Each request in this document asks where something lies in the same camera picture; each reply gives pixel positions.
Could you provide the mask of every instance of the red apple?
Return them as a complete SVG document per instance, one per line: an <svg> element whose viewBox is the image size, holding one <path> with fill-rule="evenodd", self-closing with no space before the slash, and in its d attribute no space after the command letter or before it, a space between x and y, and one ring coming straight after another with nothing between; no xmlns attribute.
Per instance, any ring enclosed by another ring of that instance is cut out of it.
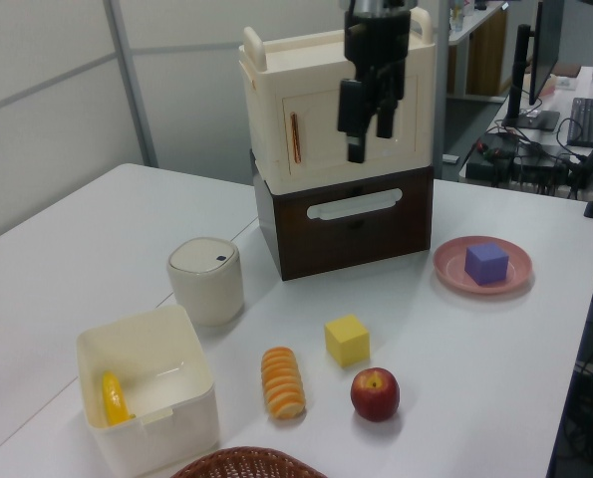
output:
<svg viewBox="0 0 593 478"><path fill-rule="evenodd" d="M390 371L367 368L354 377L351 397L360 416L370 421L384 421L398 410L400 388Z"/></svg>

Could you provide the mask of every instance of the wicker basket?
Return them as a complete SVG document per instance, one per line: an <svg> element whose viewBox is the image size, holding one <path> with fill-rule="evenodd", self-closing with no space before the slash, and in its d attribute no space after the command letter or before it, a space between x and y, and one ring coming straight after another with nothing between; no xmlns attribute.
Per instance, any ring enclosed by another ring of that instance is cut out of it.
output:
<svg viewBox="0 0 593 478"><path fill-rule="evenodd" d="M326 478L280 451L241 446L199 458L172 478Z"/></svg>

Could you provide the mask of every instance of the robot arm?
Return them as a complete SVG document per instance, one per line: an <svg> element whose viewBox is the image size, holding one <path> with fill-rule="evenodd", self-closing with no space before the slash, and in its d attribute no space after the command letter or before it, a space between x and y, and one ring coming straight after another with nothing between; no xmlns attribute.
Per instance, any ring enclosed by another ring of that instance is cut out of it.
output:
<svg viewBox="0 0 593 478"><path fill-rule="evenodd" d="M338 131L347 134L347 159L365 161L373 115L377 136L392 137L398 101L405 95L411 9L418 0L351 0L345 13L345 58L356 67L340 85Z"/></svg>

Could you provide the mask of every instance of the orange slice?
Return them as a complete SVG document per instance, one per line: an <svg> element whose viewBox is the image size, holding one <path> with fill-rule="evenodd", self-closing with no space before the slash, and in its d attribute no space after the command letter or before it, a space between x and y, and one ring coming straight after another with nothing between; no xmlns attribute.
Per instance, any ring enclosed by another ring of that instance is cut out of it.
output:
<svg viewBox="0 0 593 478"><path fill-rule="evenodd" d="M265 401L270 402L279 393L283 393L285 391L295 391L299 393L301 397L303 395L303 388L300 386L300 383L282 383L280 385L265 389Z"/></svg>
<svg viewBox="0 0 593 478"><path fill-rule="evenodd" d="M294 353L289 349L270 349L263 355L262 360L272 359L273 357L294 357Z"/></svg>
<svg viewBox="0 0 593 478"><path fill-rule="evenodd" d="M293 417L305 408L301 393L285 391L267 403L267 409L276 418Z"/></svg>
<svg viewBox="0 0 593 478"><path fill-rule="evenodd" d="M277 364L269 366L268 368L263 370L261 372L261 377L263 378L263 381L265 381L267 379L270 379L269 377L271 377L271 376L276 376L276 373L281 370L285 370L284 373L300 376L300 373L298 372L298 367L296 367L295 365L293 365L293 364L290 365L290 364L285 364L285 363L277 363Z"/></svg>
<svg viewBox="0 0 593 478"><path fill-rule="evenodd" d="M280 363L284 363L286 367L288 368L296 368L296 360L294 358L289 358L289 357L273 357L270 358L268 360L265 360L263 362L263 364L261 365L261 371L264 371L266 369L268 369L269 367L273 366L273 365L277 365Z"/></svg>
<svg viewBox="0 0 593 478"><path fill-rule="evenodd" d="M295 376L295 375L280 375L277 376L275 378L272 378L271 380L267 380L267 383L265 383L264 388L266 390L269 390L275 386L278 385L283 385L285 383L293 383L296 384L298 386L303 386L303 382L301 381L299 376Z"/></svg>

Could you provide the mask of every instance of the pink plate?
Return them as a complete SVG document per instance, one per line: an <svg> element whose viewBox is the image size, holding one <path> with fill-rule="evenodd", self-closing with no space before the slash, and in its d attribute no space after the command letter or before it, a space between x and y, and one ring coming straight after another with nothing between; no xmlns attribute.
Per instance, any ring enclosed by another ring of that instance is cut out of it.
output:
<svg viewBox="0 0 593 478"><path fill-rule="evenodd" d="M484 242L494 242L508 254L506 279L492 284L479 286L464 271L466 248ZM452 239L442 244L434 254L434 266L438 277L447 284L463 291L475 294L500 294L521 286L531 275L531 258L523 249L503 239L487 236L466 236Z"/></svg>

